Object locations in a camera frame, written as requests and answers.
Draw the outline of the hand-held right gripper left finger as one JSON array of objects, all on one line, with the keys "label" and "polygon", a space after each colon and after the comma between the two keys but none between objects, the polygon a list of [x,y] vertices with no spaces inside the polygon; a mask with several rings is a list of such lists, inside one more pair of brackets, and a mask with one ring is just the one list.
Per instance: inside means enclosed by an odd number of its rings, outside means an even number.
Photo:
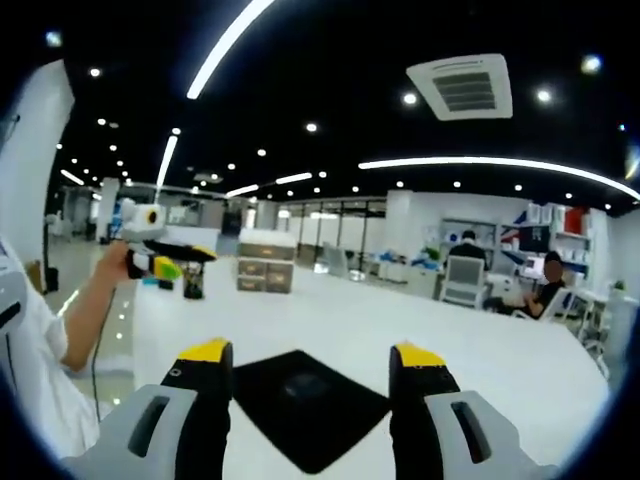
[{"label": "hand-held right gripper left finger", "polygon": [[62,460],[75,479],[220,479],[230,430],[233,348],[214,338],[179,354],[100,424],[94,446]]}]

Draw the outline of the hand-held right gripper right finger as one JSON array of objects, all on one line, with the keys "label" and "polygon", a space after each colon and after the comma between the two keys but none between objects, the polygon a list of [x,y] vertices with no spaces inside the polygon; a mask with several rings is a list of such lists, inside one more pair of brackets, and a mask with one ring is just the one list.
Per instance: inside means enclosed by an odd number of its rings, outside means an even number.
[{"label": "hand-held right gripper right finger", "polygon": [[553,479],[521,448],[517,428],[478,392],[461,390],[439,355],[390,349],[389,400],[398,479]]}]

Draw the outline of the person's left hand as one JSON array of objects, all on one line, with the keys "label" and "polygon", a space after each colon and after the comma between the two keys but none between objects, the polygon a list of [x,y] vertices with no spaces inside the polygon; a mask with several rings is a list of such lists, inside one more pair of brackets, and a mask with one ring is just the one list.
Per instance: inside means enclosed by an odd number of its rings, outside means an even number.
[{"label": "person's left hand", "polygon": [[113,241],[97,263],[95,276],[101,283],[115,287],[129,279],[127,257],[129,246],[121,240]]}]

